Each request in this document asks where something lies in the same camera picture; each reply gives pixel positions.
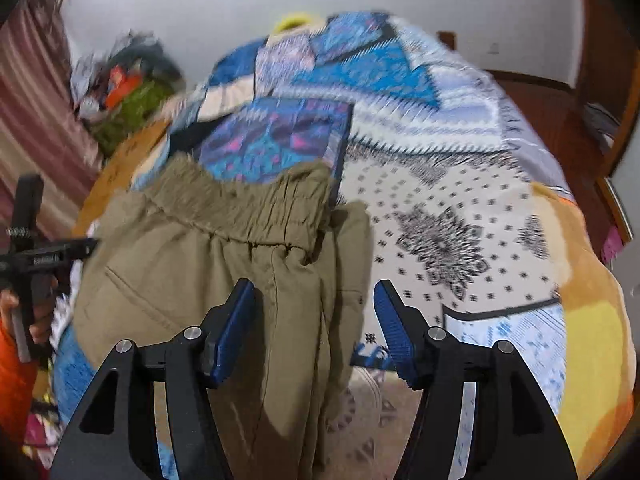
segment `silver bolt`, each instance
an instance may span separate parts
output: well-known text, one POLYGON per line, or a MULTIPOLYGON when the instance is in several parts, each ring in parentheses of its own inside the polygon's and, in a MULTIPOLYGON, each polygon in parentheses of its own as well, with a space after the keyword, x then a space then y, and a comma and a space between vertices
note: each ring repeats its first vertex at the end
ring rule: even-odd
POLYGON ((427 334, 431 339, 435 341, 440 341, 441 339, 444 339, 447 336, 447 333, 444 331, 444 329, 440 328, 439 326, 432 326, 427 332, 427 334))
POLYGON ((124 354, 124 352, 128 352, 131 350, 132 344, 128 339, 123 339, 122 341, 118 341, 116 343, 116 352, 119 354, 124 354))
POLYGON ((187 339, 197 339, 202 334, 202 330, 200 330, 199 326, 190 326, 189 328, 185 329, 182 334, 187 339))
POLYGON ((498 350, 503 354, 510 354, 513 352, 513 345, 509 341, 498 341, 498 350))

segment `hand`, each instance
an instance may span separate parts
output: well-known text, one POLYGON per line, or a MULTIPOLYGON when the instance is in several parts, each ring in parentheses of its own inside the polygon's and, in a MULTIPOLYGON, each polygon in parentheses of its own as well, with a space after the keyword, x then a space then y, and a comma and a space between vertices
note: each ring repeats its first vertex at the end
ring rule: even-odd
MULTIPOLYGON (((52 278, 52 288, 58 286, 55 278, 52 278)), ((10 290, 5 289, 0 292, 0 315, 4 329, 11 336, 14 336, 14 326, 11 322, 11 311, 18 308, 20 302, 17 296, 10 290)), ((55 295, 50 295, 42 303, 33 306, 33 315, 35 323, 29 327, 29 332, 36 344, 44 344, 49 340, 51 335, 51 321, 53 321, 53 309, 56 306, 55 295)))

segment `pants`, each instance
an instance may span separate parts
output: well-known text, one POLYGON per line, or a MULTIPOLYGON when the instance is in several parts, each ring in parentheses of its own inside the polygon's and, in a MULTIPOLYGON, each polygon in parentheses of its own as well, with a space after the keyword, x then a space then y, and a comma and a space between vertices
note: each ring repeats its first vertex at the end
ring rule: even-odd
MULTIPOLYGON (((112 200, 85 263, 74 328, 96 368, 119 340, 167 341, 252 280, 257 319, 209 393, 239 480, 309 478, 319 424, 348 380, 372 241, 363 204, 329 210, 332 185, 321 162, 260 185, 215 181, 176 155, 144 192, 112 200)), ((168 444, 164 388, 155 400, 168 444)))

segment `striped curtain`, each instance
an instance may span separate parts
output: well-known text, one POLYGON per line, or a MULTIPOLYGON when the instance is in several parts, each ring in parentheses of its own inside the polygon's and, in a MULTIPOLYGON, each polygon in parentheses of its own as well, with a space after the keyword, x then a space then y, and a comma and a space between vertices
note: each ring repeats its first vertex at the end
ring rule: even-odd
POLYGON ((20 0, 0 28, 0 226, 10 222, 18 177, 39 173, 38 228, 68 236, 97 177, 102 159, 73 114, 70 70, 56 0, 20 0))

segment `blue gripper pad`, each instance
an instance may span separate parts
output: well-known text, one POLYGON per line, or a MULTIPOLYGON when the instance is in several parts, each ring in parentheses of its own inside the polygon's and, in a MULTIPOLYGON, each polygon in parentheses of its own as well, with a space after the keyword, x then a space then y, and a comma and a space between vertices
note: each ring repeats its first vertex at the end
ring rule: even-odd
POLYGON ((416 308, 406 306, 389 280, 380 280, 373 290, 373 306, 385 335, 398 376, 409 386, 418 378, 416 346, 422 347, 427 322, 416 308))
POLYGON ((256 309, 254 284, 242 279, 238 280, 224 305, 209 311, 218 314, 216 326, 207 337, 207 341, 211 339, 215 346, 210 376, 217 386, 231 375, 242 340, 254 322, 256 309))

